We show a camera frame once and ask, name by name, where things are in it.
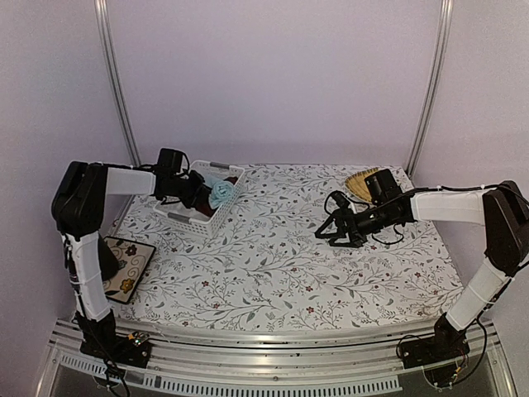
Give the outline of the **dark red towel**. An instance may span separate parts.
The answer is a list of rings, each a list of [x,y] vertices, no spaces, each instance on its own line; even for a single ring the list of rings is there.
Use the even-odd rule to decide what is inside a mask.
[[[235,184],[238,181],[237,177],[228,177],[220,179],[212,175],[204,176],[204,184],[210,189],[207,198],[201,198],[196,209],[207,217],[212,217],[213,214],[230,199],[235,197]]]

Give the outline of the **white perforated plastic basket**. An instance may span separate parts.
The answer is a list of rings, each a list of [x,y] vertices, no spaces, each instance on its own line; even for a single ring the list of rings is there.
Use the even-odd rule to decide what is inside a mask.
[[[214,237],[241,196],[246,169],[206,160],[195,160],[183,179],[191,186],[185,193],[166,195],[153,211],[181,232]]]

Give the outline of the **light blue towel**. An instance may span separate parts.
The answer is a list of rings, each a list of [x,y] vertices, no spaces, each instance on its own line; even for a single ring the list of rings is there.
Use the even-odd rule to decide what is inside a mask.
[[[207,175],[204,183],[211,190],[208,202],[212,209],[219,208],[234,195],[235,186],[231,181]]]

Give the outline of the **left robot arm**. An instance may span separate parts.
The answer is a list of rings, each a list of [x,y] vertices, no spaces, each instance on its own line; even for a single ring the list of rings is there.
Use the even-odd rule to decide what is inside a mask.
[[[55,193],[51,214],[64,244],[78,324],[106,359],[117,358],[123,343],[115,335],[115,317],[102,285],[100,261],[112,257],[100,236],[105,200],[109,195],[146,195],[160,202],[175,198],[210,217],[212,190],[196,170],[182,167],[186,160],[182,151],[163,148],[153,165],[73,161]]]

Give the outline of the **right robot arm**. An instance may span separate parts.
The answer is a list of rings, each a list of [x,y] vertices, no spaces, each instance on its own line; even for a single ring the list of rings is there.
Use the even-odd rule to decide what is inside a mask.
[[[388,169],[364,179],[371,197],[370,208],[356,212],[341,191],[329,198],[337,208],[316,230],[315,236],[330,246],[360,248],[368,236],[386,227],[413,222],[456,222],[481,226],[486,247],[483,264],[461,296],[436,321],[435,336],[427,343],[427,353],[444,361],[460,345],[464,331],[490,309],[528,265],[528,201],[517,184],[469,188],[415,188],[402,190]]]

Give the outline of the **woven bamboo tray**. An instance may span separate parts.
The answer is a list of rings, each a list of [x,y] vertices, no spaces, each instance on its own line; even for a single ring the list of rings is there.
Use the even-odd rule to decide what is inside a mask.
[[[371,193],[365,183],[365,179],[378,171],[379,167],[373,167],[354,173],[346,179],[346,188],[360,201],[364,203],[372,203]]]

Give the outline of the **floral patterned table mat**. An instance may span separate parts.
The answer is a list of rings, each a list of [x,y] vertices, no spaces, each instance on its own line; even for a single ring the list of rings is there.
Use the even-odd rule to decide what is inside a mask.
[[[193,236],[137,197],[112,231],[155,254],[118,318],[247,332],[377,327],[436,318],[463,289],[435,226],[388,228],[360,249],[314,233],[354,165],[250,165],[218,234]]]

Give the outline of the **floral square ceramic plate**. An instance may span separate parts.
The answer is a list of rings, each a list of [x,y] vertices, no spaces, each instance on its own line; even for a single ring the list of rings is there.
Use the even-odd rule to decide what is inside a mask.
[[[104,241],[118,264],[117,273],[103,282],[105,295],[113,302],[128,304],[156,252],[156,247],[118,237],[105,237]]]

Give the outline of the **front aluminium rail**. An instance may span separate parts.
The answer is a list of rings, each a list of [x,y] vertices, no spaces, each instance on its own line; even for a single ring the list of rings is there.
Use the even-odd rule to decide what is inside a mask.
[[[467,332],[458,384],[431,385],[433,366],[406,368],[397,345],[429,337],[433,323],[331,331],[242,332],[120,320],[150,335],[146,368],[127,367],[134,396],[515,396],[493,323]]]

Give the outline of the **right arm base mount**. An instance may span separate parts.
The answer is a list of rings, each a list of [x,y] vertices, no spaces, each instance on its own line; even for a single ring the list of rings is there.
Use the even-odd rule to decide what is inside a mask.
[[[419,337],[408,334],[396,346],[396,355],[405,369],[428,366],[469,354],[465,332],[454,335],[433,335]]]

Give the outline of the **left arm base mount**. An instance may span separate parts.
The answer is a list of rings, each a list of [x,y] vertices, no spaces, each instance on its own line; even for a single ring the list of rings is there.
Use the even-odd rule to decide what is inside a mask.
[[[83,337],[80,351],[110,363],[145,369],[150,360],[152,347],[149,340],[138,342],[135,335],[129,338],[116,334],[102,336],[87,333]]]

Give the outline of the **left aluminium frame post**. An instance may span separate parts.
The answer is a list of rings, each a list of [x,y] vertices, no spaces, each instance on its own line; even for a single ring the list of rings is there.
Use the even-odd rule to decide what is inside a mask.
[[[107,1],[95,0],[94,9],[102,46],[103,58],[107,68],[109,84],[111,87],[113,100],[116,105],[117,117],[121,126],[123,140],[125,142],[126,150],[131,163],[133,165],[139,165],[141,158],[137,148],[136,139],[131,128],[131,121],[127,111],[126,99],[122,89],[116,52],[112,40],[111,23],[108,14]]]

